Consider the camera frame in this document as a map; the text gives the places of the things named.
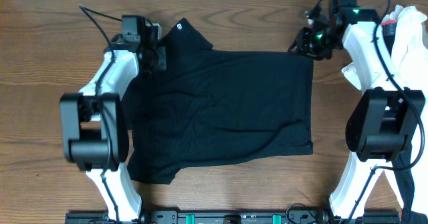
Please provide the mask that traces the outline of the black t-shirt white logo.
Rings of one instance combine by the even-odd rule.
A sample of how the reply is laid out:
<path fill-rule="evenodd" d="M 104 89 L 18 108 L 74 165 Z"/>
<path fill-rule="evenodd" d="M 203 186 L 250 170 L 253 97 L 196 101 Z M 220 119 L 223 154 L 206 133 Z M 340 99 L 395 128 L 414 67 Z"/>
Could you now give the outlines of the black t-shirt white logo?
<path fill-rule="evenodd" d="M 160 46 L 166 70 L 139 74 L 122 99 L 132 180 L 170 184 L 188 167 L 312 154 L 312 60 L 218 51 L 187 19 Z"/>

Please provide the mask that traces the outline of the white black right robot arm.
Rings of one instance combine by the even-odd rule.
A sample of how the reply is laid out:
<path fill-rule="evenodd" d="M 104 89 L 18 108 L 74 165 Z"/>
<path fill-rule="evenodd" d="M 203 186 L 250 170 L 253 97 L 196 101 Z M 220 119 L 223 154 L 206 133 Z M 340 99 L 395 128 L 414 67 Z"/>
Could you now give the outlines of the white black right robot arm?
<path fill-rule="evenodd" d="M 307 14 L 291 50 L 314 60 L 345 49 L 344 76 L 362 97 L 346 125 L 350 154 L 330 195 L 340 223 L 368 223 L 365 203 L 386 174 L 402 208 L 402 223 L 427 221 L 427 48 L 425 14 L 396 6 L 379 17 L 374 9 L 339 5 Z"/>

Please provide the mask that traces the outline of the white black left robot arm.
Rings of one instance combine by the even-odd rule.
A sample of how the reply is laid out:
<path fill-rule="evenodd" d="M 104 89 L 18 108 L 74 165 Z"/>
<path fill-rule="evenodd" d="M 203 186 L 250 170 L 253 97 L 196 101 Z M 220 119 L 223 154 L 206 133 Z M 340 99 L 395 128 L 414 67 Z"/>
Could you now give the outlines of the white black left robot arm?
<path fill-rule="evenodd" d="M 115 36 L 94 77 L 79 92 L 60 98 L 64 156 L 85 172 L 107 206 L 103 214 L 68 215 L 68 223 L 150 222 L 126 169 L 129 139 L 121 100 L 140 71 L 165 70 L 159 39 Z"/>

